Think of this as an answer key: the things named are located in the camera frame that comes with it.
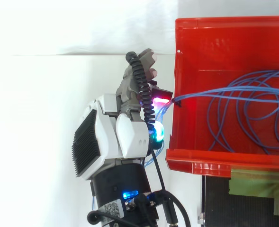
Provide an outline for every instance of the red storage crate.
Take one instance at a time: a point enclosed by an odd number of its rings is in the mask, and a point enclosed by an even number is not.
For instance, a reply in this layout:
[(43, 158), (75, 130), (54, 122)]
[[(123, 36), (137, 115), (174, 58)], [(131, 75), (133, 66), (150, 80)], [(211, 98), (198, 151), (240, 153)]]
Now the red storage crate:
[[(258, 70), (279, 70), (279, 17), (176, 20), (175, 97), (226, 87), (241, 75)], [(279, 88), (279, 79), (270, 84)], [(218, 144), (208, 151), (214, 141), (207, 126), (211, 99), (189, 98), (181, 101), (181, 107), (174, 106), (173, 131), (166, 154), (169, 168), (225, 177), (231, 176), (232, 168), (279, 171), (279, 150), (267, 155), (245, 135), (237, 122), (235, 101), (230, 102), (223, 126), (235, 153)], [(216, 112), (217, 101), (211, 113)], [(249, 111), (257, 114), (255, 117), (264, 116), (276, 106), (254, 103)], [(216, 117), (210, 115), (217, 133)], [(264, 144), (279, 146), (274, 135), (274, 116), (252, 125)]]

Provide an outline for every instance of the white wall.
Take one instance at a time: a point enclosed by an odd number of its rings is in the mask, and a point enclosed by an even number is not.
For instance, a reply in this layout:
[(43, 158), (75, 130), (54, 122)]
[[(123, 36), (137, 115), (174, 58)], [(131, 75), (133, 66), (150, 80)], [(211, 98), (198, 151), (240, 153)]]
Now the white wall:
[[(164, 89), (174, 89), (174, 62), (174, 55), (162, 55), (154, 65)], [(126, 66), (124, 56), (0, 58), (1, 227), (89, 226), (90, 183), (75, 177), (73, 134), (85, 105), (115, 93)], [(164, 117), (166, 147), (172, 111)], [(167, 190), (183, 202), (195, 226), (200, 178), (169, 171), (164, 157), (165, 152), (159, 162)], [(154, 165), (147, 173), (152, 190), (159, 190)], [(158, 211), (159, 226), (165, 226), (162, 208)]]
[(175, 53), (175, 19), (279, 15), (279, 0), (0, 0), (0, 52)]

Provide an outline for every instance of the robotic arm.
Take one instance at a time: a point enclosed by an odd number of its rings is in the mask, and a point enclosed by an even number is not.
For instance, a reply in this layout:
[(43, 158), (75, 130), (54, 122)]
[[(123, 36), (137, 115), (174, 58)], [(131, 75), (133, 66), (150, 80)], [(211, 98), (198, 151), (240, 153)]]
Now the robotic arm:
[[(156, 226), (156, 206), (163, 205), (167, 222), (177, 226), (173, 202), (189, 218), (181, 203), (164, 188), (154, 149), (159, 140), (154, 128), (153, 94), (171, 98), (153, 81), (156, 71), (154, 53), (147, 49), (140, 55), (129, 52), (123, 80), (116, 94), (104, 94), (91, 101), (81, 117), (72, 146), (77, 176), (91, 180), (98, 210), (88, 214), (91, 224), (107, 227)], [(140, 111), (144, 110), (144, 121)], [(152, 154), (162, 190), (151, 192), (142, 160)]]

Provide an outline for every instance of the label sticker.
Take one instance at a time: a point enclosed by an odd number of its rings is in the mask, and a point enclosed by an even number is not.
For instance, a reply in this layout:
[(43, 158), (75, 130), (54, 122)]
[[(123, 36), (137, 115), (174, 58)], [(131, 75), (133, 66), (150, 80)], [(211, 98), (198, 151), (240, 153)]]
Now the label sticker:
[[(125, 216), (124, 210), (122, 209), (122, 204), (121, 204), (120, 199), (109, 202), (109, 203), (103, 205), (102, 207), (100, 207), (98, 210), (101, 212), (116, 216), (118, 218), (123, 218)], [(102, 221), (101, 221), (102, 226), (110, 223), (111, 221), (113, 221), (113, 219), (103, 217)]]

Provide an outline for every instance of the black cylindrical joint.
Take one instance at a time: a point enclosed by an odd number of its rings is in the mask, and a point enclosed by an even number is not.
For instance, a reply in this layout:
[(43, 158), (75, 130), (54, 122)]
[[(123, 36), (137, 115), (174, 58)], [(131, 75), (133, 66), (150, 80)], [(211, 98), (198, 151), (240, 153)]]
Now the black cylindrical joint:
[[(148, 178), (141, 164), (123, 164), (106, 169), (92, 179), (98, 208), (102, 212), (118, 216), (139, 226), (148, 226), (148, 221), (139, 208), (126, 210), (125, 202), (128, 192), (150, 193)], [(150, 220), (156, 224), (158, 214), (156, 208), (147, 207)], [(104, 221), (102, 225), (113, 227), (115, 221)]]

